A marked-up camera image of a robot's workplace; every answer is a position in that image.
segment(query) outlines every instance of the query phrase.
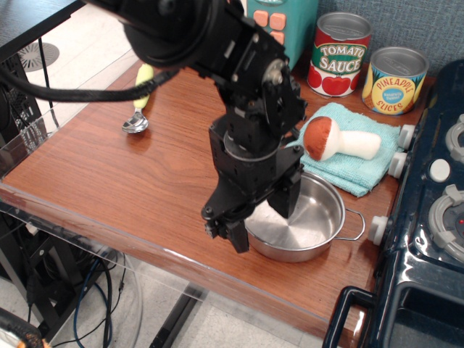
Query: oven door handle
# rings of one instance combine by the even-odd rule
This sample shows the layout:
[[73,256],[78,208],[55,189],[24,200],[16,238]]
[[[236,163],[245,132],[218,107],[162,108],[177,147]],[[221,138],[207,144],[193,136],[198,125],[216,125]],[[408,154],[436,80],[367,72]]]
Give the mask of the oven door handle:
[[375,303],[375,294],[357,288],[356,286],[347,286],[341,290],[335,308],[333,309],[331,322],[329,323],[322,347],[337,348],[351,306],[359,305],[370,310],[374,307]]

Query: stove knob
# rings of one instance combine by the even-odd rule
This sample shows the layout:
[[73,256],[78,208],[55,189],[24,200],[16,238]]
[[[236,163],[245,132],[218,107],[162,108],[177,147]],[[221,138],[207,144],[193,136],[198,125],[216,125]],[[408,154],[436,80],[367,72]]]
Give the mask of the stove knob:
[[384,237],[386,224],[389,219],[387,216],[374,216],[369,228],[368,240],[372,241],[374,245],[380,245]]
[[402,147],[405,150],[409,149],[409,146],[411,145],[411,141],[414,136],[414,130],[415,130],[414,125],[403,125],[401,127],[401,131],[399,132],[399,137],[398,137],[399,147]]
[[391,159],[389,175],[399,179],[403,172],[403,168],[405,167],[406,156],[406,152],[395,152],[393,158]]
[[445,161],[444,159],[436,159],[430,166],[428,170],[428,174],[430,174],[430,178],[435,181],[436,183],[443,183],[445,182],[451,173],[450,164]]

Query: orange button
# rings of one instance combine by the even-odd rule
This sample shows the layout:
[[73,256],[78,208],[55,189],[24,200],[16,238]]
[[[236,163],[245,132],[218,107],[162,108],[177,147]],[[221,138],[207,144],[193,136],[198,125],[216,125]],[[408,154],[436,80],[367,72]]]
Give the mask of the orange button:
[[266,11],[254,11],[253,14],[254,21],[258,24],[261,25],[262,27],[265,27],[268,25],[268,20],[269,20],[269,14]]
[[274,13],[270,16],[269,26],[275,30],[283,30],[287,22],[287,16],[283,13]]
[[277,42],[279,42],[280,45],[283,45],[283,43],[285,42],[285,34],[281,33],[280,31],[271,31],[270,35],[274,37],[274,39],[277,40]]

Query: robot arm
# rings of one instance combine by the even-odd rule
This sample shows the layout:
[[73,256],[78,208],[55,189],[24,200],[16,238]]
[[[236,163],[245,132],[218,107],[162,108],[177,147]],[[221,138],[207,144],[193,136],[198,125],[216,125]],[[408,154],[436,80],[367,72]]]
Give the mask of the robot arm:
[[163,70],[191,67],[215,81],[225,114],[210,127],[217,188],[202,210],[211,237],[249,250],[244,220],[268,200],[287,218],[302,168],[281,140],[305,119],[306,102],[284,48],[243,16],[239,0],[86,0],[118,16],[138,57]]

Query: blue towel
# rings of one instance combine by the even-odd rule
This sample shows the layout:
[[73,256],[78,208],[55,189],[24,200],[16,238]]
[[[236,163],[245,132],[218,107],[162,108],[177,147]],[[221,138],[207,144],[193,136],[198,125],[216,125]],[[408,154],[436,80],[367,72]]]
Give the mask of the blue towel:
[[[335,154],[326,161],[315,161],[307,152],[304,152],[301,158],[304,171],[319,175],[356,197],[364,196],[372,191],[389,169],[393,154],[401,151],[397,143],[400,127],[377,123],[337,103],[321,107],[312,119],[317,116],[327,116],[335,120],[341,131],[365,131],[378,134],[382,138],[381,147],[376,156],[368,161],[346,154]],[[299,138],[288,146],[303,146],[303,135],[308,123],[309,121],[303,125]]]

